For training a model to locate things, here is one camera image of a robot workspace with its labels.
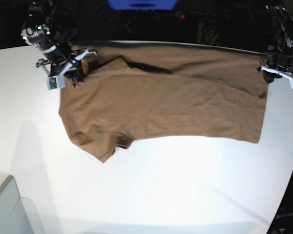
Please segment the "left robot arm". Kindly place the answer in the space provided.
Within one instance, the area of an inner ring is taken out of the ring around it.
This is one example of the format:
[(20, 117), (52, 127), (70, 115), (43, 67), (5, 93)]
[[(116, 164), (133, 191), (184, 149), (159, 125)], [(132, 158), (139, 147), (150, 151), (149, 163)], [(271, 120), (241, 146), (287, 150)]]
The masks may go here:
[(272, 43), (268, 45), (260, 59), (258, 72), (262, 72), (266, 83), (285, 78), (293, 89), (293, 0), (259, 0), (265, 8), (265, 14), (271, 17), (272, 29), (264, 30), (253, 16), (259, 12), (253, 7), (253, 1), (247, 1), (247, 11), (253, 26), (262, 34), (271, 35)]

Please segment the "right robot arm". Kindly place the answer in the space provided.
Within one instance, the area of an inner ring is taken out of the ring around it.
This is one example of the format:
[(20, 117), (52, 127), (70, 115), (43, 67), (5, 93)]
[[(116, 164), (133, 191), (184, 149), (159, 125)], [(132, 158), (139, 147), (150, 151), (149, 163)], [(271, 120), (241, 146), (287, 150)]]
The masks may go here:
[(48, 77), (63, 75), (75, 82), (83, 81), (84, 72), (81, 60), (97, 54), (95, 49), (73, 50), (70, 43), (77, 31), (63, 29), (56, 22), (57, 0), (30, 0), (28, 16), (21, 29), (21, 37), (28, 45), (34, 45), (43, 55), (36, 63)]

